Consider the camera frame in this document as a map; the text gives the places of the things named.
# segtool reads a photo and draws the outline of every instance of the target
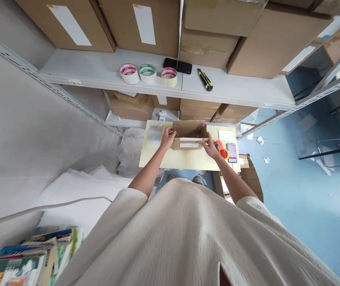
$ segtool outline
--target pink phone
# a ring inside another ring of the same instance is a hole
[[[236,144],[227,143],[227,149],[229,153],[228,162],[237,163]]]

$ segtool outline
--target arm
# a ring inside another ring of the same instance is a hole
[[[150,159],[146,166],[143,167],[143,169],[130,183],[129,188],[139,190],[147,197],[150,196],[163,157],[165,156],[168,148],[171,147],[176,134],[176,131],[173,131],[172,127],[167,127],[165,129],[165,132],[162,136],[161,145],[159,146],[158,150],[155,152],[154,156]]]
[[[216,147],[212,142],[211,134],[208,132],[208,144],[201,141],[208,156],[215,160],[219,166],[220,172],[223,175],[224,181],[232,197],[233,202],[236,204],[243,197],[255,197],[256,194],[252,189],[236,174],[236,172],[225,162],[224,158],[219,154]]]

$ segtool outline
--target book stack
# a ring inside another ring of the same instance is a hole
[[[39,234],[0,250],[0,286],[51,286],[83,240],[80,228]]]

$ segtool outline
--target phone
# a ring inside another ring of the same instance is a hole
[[[227,150],[229,153],[228,162],[237,163],[236,144],[227,143]]]
[[[186,73],[186,74],[191,74],[192,72],[192,64],[179,61],[178,68],[177,68],[177,60],[170,59],[170,58],[165,58],[165,61],[163,62],[163,67],[174,68],[177,70],[177,72]]]

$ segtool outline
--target white dress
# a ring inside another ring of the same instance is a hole
[[[123,189],[55,286],[340,285],[260,200],[234,206],[186,179],[150,200]]]

